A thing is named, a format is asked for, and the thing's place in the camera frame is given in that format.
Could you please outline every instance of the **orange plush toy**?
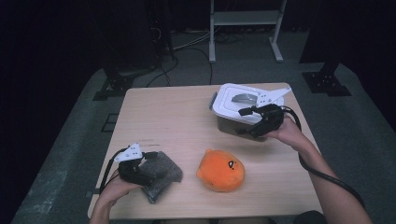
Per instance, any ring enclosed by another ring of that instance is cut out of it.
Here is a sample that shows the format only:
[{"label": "orange plush toy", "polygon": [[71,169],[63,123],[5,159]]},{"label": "orange plush toy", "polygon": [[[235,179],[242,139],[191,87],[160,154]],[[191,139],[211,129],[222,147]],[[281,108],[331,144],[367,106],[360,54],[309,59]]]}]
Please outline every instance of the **orange plush toy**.
[{"label": "orange plush toy", "polygon": [[228,192],[241,186],[245,178],[245,166],[229,152],[207,149],[197,176],[208,188]]}]

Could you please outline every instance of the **container lid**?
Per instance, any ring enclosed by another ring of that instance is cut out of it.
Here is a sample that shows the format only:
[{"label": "container lid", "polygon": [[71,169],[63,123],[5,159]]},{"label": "container lid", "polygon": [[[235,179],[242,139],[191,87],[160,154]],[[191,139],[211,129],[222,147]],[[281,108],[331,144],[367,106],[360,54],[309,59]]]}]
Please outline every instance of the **container lid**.
[{"label": "container lid", "polygon": [[[252,107],[253,102],[244,101],[244,102],[233,102],[233,98],[239,94],[250,94],[250,95],[259,95],[261,92],[266,90],[256,89],[243,85],[236,85],[232,83],[224,84],[220,87],[219,93],[216,96],[215,102],[212,105],[212,111],[219,117],[225,119],[231,119],[234,121],[246,123],[253,125],[260,120],[262,117],[253,113],[252,115],[241,116],[239,115],[239,110],[247,107]],[[278,98],[273,104],[283,105],[285,100],[283,97]]]}]

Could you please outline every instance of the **gray cloth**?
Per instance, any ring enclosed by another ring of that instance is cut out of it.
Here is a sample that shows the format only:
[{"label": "gray cloth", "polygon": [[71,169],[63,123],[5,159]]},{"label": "gray cloth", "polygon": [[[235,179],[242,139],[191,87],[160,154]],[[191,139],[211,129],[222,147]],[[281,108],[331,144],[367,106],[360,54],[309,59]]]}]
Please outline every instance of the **gray cloth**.
[{"label": "gray cloth", "polygon": [[150,203],[156,203],[173,182],[181,182],[183,178],[181,169],[162,151],[158,152],[156,159],[147,160],[141,164],[140,169],[157,176],[151,186],[142,188]]}]

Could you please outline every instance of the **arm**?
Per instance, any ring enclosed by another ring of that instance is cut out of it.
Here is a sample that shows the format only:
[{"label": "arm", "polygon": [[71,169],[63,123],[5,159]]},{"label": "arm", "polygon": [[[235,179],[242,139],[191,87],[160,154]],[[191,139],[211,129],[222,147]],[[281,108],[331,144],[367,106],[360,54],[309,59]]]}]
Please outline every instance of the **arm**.
[{"label": "arm", "polygon": [[119,198],[128,194],[130,190],[139,188],[141,186],[121,180],[118,171],[114,172],[96,201],[91,214],[90,224],[109,223],[111,207],[116,204]]},{"label": "arm", "polygon": [[[332,168],[323,159],[312,142],[298,129],[291,118],[285,117],[283,124],[278,130],[265,136],[276,138],[291,146],[300,153],[310,167],[337,178]],[[364,208],[353,195],[325,179],[316,175],[309,175],[318,195],[324,216],[330,224],[372,223]]]}]

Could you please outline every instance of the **person's left hand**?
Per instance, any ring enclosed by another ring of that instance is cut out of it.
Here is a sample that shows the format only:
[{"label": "person's left hand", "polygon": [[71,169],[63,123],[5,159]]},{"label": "person's left hand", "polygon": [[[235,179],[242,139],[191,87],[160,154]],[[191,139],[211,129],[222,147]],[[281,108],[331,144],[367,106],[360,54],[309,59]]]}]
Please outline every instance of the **person's left hand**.
[{"label": "person's left hand", "polygon": [[128,194],[129,191],[140,188],[142,188],[142,186],[122,180],[119,176],[119,171],[116,170],[106,184],[98,200],[100,200],[101,203],[110,203],[112,206],[119,198]]}]

